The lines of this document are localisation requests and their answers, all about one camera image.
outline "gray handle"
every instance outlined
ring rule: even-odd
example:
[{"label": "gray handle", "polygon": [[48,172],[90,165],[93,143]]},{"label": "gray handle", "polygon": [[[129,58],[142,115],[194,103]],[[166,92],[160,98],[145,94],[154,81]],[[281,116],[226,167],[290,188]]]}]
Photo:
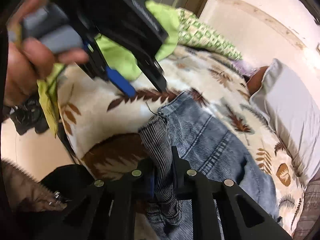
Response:
[{"label": "gray handle", "polygon": [[34,37],[54,54],[82,48],[79,34],[68,25],[67,15],[54,3],[37,10],[22,22],[22,38]]}]

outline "white wall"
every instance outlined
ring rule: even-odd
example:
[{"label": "white wall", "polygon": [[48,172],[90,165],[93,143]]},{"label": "white wall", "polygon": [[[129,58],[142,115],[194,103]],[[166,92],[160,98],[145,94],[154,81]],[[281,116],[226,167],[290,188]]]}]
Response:
[{"label": "white wall", "polygon": [[[258,17],[253,13],[257,9],[271,17],[261,17],[263,13]],[[273,58],[288,65],[320,107],[320,55],[316,51],[320,27],[299,0],[208,0],[200,19],[233,42],[254,67],[270,65]],[[303,49],[279,31],[283,25],[305,45]]]}]

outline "plaid fabric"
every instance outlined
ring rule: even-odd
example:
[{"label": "plaid fabric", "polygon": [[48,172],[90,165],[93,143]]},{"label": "plaid fabric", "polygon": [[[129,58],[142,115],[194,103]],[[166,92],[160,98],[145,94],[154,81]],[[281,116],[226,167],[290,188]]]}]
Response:
[{"label": "plaid fabric", "polygon": [[320,180],[310,182],[304,195],[303,210],[293,240],[304,239],[320,216]]}]

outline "green cloth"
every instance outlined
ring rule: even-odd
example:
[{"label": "green cloth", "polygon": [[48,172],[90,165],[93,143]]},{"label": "green cloth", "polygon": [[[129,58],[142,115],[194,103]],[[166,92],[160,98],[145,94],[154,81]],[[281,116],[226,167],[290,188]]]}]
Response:
[{"label": "green cloth", "polygon": [[[146,2],[146,7],[168,33],[168,38],[156,54],[156,59],[161,60],[169,56],[177,46],[180,25],[179,15],[175,8],[152,0]],[[133,81],[140,76],[141,70],[129,50],[102,35],[99,35],[96,41],[110,68],[116,69],[129,81]],[[59,121],[56,78],[62,67],[62,64],[55,64],[46,81],[38,80],[39,102],[54,135],[57,134]]]},{"label": "green cloth", "polygon": [[241,53],[211,26],[202,23],[192,12],[179,8],[180,30],[178,44],[207,49],[231,60],[242,59]]},{"label": "green cloth", "polygon": [[54,68],[46,80],[37,81],[39,103],[43,109],[49,128],[53,132],[54,136],[57,134],[59,121],[57,76],[63,67],[63,64],[54,64]]},{"label": "green cloth", "polygon": [[[153,0],[147,1],[146,7],[169,35],[156,54],[156,60],[159,61],[169,56],[177,46],[180,26],[179,15],[175,8],[156,3]],[[96,38],[96,41],[110,68],[116,69],[129,81],[133,81],[140,76],[141,70],[129,50],[105,36],[100,35]]]}]

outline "green patterned pillow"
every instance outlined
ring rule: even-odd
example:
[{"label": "green patterned pillow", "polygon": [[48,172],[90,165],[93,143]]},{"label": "green patterned pillow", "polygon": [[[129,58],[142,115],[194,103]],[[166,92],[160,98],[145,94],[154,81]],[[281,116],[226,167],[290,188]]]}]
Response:
[{"label": "green patterned pillow", "polygon": [[219,53],[229,59],[242,59],[235,46],[217,33],[212,27],[201,23],[190,11],[177,9],[180,21],[178,44],[194,48],[204,48]]}]

